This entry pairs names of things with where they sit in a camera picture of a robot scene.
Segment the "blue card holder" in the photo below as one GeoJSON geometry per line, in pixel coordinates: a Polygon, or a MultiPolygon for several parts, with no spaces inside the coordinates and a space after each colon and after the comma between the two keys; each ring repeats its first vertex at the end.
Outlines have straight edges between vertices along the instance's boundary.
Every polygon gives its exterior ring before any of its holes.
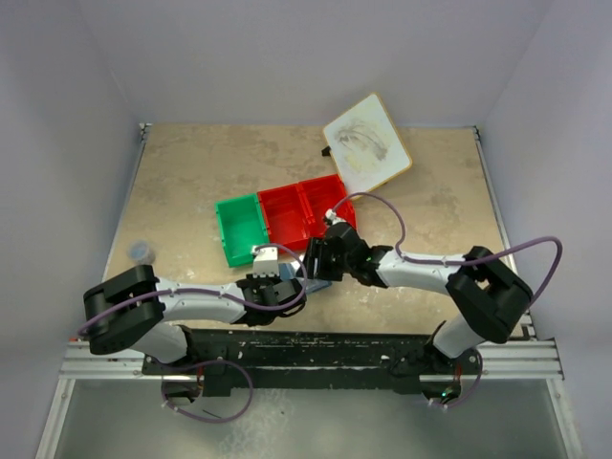
{"type": "MultiPolygon", "coordinates": [[[[298,279],[302,280],[299,264],[294,261],[291,263],[280,263],[278,265],[279,276],[282,280],[298,279]]],[[[329,288],[332,282],[329,280],[309,279],[306,286],[306,294],[310,295],[323,289],[329,288]]]]}

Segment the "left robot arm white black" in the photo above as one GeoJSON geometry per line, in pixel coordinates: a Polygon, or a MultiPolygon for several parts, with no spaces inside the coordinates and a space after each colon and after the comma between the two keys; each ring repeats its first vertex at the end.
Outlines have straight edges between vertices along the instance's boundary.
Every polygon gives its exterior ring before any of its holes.
{"type": "Polygon", "coordinates": [[[77,330],[94,355],[132,349],[176,375],[193,370],[197,353],[181,320],[268,325],[306,302],[299,279],[252,274],[225,285],[185,284],[158,277],[150,265],[120,273],[85,292],[86,321],[77,330]]]}

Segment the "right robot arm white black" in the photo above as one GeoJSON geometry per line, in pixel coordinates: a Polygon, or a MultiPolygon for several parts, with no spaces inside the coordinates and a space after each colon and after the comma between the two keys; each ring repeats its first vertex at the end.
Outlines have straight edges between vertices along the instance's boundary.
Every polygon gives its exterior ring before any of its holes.
{"type": "Polygon", "coordinates": [[[340,282],[348,274],[361,285],[407,287],[449,296],[459,314],[442,322],[421,349],[404,356],[407,364],[447,374],[459,357],[490,341],[507,342],[533,299],[533,291],[492,254],[474,246],[462,255],[436,256],[397,251],[386,245],[368,245],[350,224],[340,222],[322,237],[312,237],[297,271],[310,279],[340,282]]]}

